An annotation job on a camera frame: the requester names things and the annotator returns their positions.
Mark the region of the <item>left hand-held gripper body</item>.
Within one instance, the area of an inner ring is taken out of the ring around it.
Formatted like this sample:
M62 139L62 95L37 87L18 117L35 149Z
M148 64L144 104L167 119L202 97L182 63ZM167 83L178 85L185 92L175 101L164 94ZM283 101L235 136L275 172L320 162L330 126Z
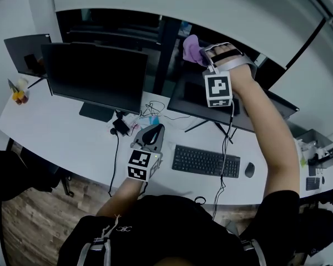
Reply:
M132 149L128 164L127 177L149 182L162 163L163 154Z

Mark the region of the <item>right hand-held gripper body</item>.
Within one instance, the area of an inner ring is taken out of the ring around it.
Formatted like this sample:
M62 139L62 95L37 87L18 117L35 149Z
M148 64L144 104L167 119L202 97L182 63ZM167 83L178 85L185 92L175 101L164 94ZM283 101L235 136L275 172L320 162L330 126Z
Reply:
M203 72L206 92L207 106L210 108L230 106L233 99L231 88L230 70L242 65L248 65L251 76L254 78L257 66L249 59L249 57L238 48L210 57L216 47L222 45L230 45L228 42L210 45L200 50L204 64L207 70Z

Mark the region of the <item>person's right hand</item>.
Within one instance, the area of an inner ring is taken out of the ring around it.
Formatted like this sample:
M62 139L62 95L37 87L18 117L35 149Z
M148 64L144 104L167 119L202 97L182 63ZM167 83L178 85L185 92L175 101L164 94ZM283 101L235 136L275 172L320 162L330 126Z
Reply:
M208 50L207 55L212 58L212 57L215 57L217 55L228 52L232 49L235 49L235 47L232 44L223 44L223 45L213 47L210 50Z

